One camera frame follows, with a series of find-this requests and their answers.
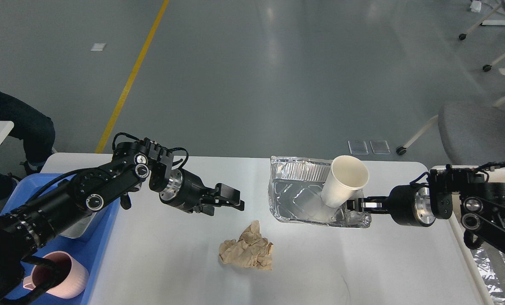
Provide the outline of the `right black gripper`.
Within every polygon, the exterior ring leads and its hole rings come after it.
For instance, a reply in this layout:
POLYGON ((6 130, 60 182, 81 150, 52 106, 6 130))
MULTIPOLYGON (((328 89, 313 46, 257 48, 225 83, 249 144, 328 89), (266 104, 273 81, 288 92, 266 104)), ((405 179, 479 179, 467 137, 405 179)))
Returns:
POLYGON ((388 197, 359 197, 346 201, 349 211, 390 214, 399 225, 430 227, 453 213, 452 194, 426 185, 400 185, 388 197))

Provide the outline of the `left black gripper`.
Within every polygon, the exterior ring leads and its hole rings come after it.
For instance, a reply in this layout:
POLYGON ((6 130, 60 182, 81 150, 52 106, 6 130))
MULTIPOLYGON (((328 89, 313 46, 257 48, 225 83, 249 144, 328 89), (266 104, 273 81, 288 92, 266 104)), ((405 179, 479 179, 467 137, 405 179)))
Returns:
POLYGON ((214 189, 210 189, 200 177, 185 169, 171 171, 169 182, 159 193, 159 198, 162 203, 186 213, 214 216, 214 206, 245 210, 245 201, 241 199, 239 190, 223 183, 217 183, 214 189))

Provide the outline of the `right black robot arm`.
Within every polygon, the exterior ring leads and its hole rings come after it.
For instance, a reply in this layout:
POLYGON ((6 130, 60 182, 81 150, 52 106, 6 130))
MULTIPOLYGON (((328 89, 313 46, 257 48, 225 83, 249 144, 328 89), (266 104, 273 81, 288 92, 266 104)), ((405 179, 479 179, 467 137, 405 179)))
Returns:
POLYGON ((345 208, 388 214, 403 226, 430 227, 435 220, 452 216, 452 196, 456 194, 464 245, 474 250, 488 243, 505 254, 505 183, 489 179, 491 172, 501 168, 505 168, 505 162, 488 162, 473 168, 448 164, 394 187, 388 196, 349 199, 345 208))

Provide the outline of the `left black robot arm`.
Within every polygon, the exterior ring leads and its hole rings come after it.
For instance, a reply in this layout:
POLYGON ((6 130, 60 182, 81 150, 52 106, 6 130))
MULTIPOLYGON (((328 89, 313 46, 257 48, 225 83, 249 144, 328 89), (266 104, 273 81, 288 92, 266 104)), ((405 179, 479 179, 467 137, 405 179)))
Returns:
POLYGON ((174 161, 173 154, 182 147, 124 136, 128 141, 113 141, 111 162, 61 174, 23 205, 0 215, 0 305, 29 305, 54 288, 61 268, 35 256, 37 250, 116 200, 130 209, 129 193, 145 181, 162 203, 186 213, 213 216, 215 207, 245 209, 239 190, 222 183, 210 189, 183 168, 188 156, 174 161))

